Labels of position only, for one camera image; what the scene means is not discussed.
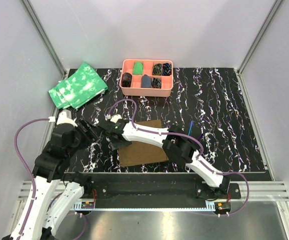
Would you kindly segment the brown cloth napkin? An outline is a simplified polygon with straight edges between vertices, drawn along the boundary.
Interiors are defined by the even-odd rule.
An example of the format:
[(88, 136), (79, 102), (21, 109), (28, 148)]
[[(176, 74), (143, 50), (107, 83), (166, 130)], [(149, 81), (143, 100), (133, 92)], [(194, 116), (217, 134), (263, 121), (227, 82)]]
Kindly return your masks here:
[[(139, 121), (137, 124), (141, 125), (141, 127), (162, 128), (162, 121), (160, 119)], [(130, 135), (129, 133), (132, 131), (135, 131), (135, 133), (138, 134), (141, 133), (139, 130), (137, 131), (134, 129), (131, 122), (129, 122), (125, 128), (128, 135)], [(132, 141), (131, 145), (119, 148), (118, 155), (121, 167), (161, 163), (168, 160), (167, 155), (162, 148), (139, 141)]]

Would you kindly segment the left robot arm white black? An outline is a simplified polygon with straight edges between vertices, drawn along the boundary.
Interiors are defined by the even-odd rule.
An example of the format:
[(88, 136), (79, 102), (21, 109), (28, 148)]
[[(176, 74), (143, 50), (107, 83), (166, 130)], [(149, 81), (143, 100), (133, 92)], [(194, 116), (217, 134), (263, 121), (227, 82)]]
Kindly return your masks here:
[(52, 197), (65, 177), (71, 158), (77, 151), (98, 140), (95, 126), (84, 119), (71, 119), (57, 123), (50, 140), (35, 159), (29, 171), (30, 195), (21, 217), (6, 240), (53, 240), (57, 230), (74, 203), (80, 198), (95, 198), (92, 178), (84, 173), (74, 173), (63, 193), (55, 203)]

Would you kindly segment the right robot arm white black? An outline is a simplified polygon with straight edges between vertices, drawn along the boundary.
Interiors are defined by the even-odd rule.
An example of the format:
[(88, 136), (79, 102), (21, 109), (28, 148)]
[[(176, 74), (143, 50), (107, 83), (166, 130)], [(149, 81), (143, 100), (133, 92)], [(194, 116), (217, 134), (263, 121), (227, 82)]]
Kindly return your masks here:
[(115, 149), (129, 146), (133, 142), (163, 149), (170, 162), (186, 166), (198, 174), (216, 198), (223, 198), (230, 191), (230, 180), (202, 156), (202, 144), (175, 125), (170, 128), (154, 128), (118, 119), (115, 122), (103, 120), (98, 127), (110, 139), (111, 146)]

